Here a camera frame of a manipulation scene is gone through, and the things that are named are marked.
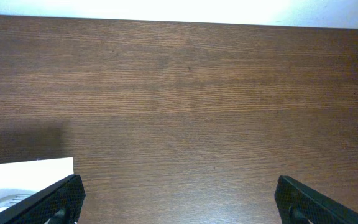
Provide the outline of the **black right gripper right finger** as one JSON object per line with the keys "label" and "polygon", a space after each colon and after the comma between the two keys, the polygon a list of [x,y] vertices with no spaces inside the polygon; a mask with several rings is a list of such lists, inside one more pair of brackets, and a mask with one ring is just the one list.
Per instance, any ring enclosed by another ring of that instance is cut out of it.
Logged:
{"label": "black right gripper right finger", "polygon": [[358,224],[358,213],[296,179],[281,175],[275,202],[283,224]]}

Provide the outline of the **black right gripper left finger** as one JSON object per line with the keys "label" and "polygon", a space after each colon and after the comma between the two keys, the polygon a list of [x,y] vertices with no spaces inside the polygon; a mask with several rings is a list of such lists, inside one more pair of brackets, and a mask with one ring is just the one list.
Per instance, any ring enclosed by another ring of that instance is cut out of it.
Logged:
{"label": "black right gripper left finger", "polygon": [[0,224],[77,223],[85,197],[81,177],[69,175],[0,212]]}

